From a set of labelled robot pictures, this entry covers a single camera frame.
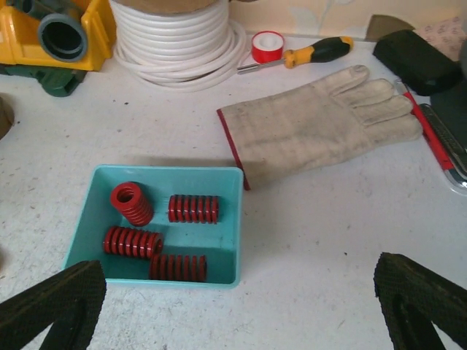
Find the canvas work glove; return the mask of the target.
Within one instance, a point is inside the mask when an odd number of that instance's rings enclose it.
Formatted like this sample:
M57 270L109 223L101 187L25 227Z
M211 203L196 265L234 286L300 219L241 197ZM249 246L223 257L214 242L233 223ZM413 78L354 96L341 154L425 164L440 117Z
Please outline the canvas work glove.
M248 190L332 166L378 147L414 141L413 104L386 79L354 65L264 98L218 109Z

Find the red large spring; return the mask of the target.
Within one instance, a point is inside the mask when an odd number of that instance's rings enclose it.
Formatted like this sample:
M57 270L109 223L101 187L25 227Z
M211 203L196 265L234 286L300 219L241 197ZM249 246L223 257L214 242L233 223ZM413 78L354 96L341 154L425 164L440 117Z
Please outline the red large spring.
M153 219L153 206L135 182L116 186L110 194L110 203L133 226L145 226Z
M172 195L168 204L170 222L217 224L220 199L210 195Z

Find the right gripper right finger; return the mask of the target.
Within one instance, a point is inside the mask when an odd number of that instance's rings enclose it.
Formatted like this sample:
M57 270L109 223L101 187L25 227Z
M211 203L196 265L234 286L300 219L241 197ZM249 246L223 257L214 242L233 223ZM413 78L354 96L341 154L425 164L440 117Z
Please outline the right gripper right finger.
M381 253L375 295L394 349L444 349L436 328L466 348L466 290L402 254Z

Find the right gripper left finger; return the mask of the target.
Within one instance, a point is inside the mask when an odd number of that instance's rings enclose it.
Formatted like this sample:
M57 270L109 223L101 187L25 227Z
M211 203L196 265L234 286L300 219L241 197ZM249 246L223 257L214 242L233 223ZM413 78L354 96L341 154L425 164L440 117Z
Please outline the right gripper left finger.
M107 291L98 260L79 262L1 303L1 348L86 349Z

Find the teal plastic spring tray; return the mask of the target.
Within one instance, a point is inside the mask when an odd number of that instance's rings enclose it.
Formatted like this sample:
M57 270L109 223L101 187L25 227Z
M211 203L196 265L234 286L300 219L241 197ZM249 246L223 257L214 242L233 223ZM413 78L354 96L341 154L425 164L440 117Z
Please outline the teal plastic spring tray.
M90 181L65 266L98 260L108 282L134 286L235 287L240 280L243 179L242 171L233 167L98 166ZM149 224L133 226L110 203L112 190L124 182L137 183L151 202L154 216ZM168 204L172 195L217 196L219 222L170 222ZM144 260L106 254L102 242L112 226L161 233L163 250L158 254L205 255L207 280L204 283L152 280L149 278L152 257Z

